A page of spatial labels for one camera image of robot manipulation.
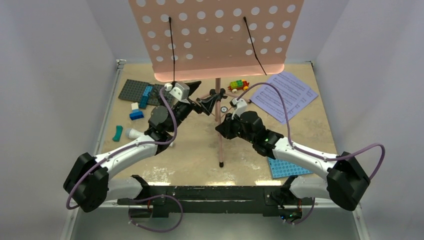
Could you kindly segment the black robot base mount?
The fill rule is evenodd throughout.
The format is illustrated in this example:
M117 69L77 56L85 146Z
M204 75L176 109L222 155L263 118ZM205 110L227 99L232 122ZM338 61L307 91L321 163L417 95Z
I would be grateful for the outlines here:
M167 218L170 213L261 214L297 220L306 214L312 199L299 199L277 186L149 186L135 199L122 198L120 205L144 206L131 212L135 218Z

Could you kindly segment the pink music stand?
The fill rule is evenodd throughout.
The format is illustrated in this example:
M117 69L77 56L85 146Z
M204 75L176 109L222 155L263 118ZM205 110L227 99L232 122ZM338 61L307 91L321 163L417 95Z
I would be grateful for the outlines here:
M160 82L278 74L302 0L131 0Z

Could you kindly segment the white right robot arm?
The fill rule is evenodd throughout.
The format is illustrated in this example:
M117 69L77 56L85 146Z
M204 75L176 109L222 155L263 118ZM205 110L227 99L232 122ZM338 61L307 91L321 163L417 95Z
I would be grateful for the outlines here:
M280 196L288 204L303 198L322 198L353 211L371 183L354 156L347 152L338 156L290 143L288 137L267 129L254 111L241 116L228 113L215 129L225 139L241 138L249 142L263 157L291 162L317 175L312 179L297 176L285 184Z

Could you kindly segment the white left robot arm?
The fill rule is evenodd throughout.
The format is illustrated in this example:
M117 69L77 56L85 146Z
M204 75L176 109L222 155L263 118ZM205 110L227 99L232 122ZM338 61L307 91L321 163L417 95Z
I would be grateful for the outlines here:
M66 208L81 208L89 213L103 202L122 198L129 198L138 205L146 203L149 191L136 177L125 181L112 181L112 178L133 164L165 151L175 141L179 124L191 111L206 112L189 98L200 84L200 81L167 83L157 91L162 101L157 109L170 118L170 126L150 125L132 142L113 151L96 156L87 152L80 155L63 184L68 193Z

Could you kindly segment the white microphone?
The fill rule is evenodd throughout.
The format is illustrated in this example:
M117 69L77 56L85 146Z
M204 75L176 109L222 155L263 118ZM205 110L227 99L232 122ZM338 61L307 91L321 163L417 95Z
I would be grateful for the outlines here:
M134 128L127 128L125 131L125 136L129 139L135 140L141 136L143 136L144 133L141 131L138 131Z

